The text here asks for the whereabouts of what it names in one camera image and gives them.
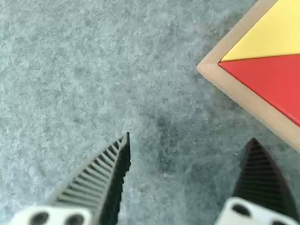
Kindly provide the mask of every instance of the gray carpet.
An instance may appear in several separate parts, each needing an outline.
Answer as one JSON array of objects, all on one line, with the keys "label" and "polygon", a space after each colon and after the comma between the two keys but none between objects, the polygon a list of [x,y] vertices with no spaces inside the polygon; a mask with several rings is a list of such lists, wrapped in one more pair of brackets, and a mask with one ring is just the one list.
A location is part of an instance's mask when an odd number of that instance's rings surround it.
[{"label": "gray carpet", "polygon": [[195,67],[253,0],[0,0],[0,221],[126,131],[120,225],[213,224],[253,136],[300,206],[300,155]]}]

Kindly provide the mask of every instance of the screw hole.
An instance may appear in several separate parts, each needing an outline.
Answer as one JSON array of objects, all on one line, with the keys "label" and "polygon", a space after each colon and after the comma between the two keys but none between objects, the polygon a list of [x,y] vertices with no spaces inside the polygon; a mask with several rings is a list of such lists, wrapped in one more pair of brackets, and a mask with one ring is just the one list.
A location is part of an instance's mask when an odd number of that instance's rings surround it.
[{"label": "screw hole", "polygon": [[83,224],[83,216],[80,214],[75,214],[70,216],[67,221],[66,225],[82,225]]},{"label": "screw hole", "polygon": [[232,210],[234,210],[237,213],[239,213],[243,216],[246,216],[246,217],[251,216],[249,210],[245,206],[242,206],[242,205],[239,205],[239,204],[234,205]]},{"label": "screw hole", "polygon": [[35,214],[30,221],[30,225],[42,225],[48,220],[49,214],[47,212],[39,212]]}]

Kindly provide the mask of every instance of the red puzzle piece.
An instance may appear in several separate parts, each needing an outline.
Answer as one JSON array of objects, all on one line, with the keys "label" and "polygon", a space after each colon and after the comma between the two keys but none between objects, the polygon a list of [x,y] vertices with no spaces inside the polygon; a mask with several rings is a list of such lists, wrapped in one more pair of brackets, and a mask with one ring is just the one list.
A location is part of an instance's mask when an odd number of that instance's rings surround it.
[{"label": "red puzzle piece", "polygon": [[300,55],[220,62],[219,65],[300,126]]}]

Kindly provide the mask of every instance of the yellow puzzle piece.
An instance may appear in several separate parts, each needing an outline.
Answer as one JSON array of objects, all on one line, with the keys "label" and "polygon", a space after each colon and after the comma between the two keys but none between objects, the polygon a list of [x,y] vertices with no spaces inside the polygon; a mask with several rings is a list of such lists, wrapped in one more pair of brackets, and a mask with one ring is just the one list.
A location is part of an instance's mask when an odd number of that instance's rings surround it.
[{"label": "yellow puzzle piece", "polygon": [[300,0],[279,0],[222,61],[300,53]]}]

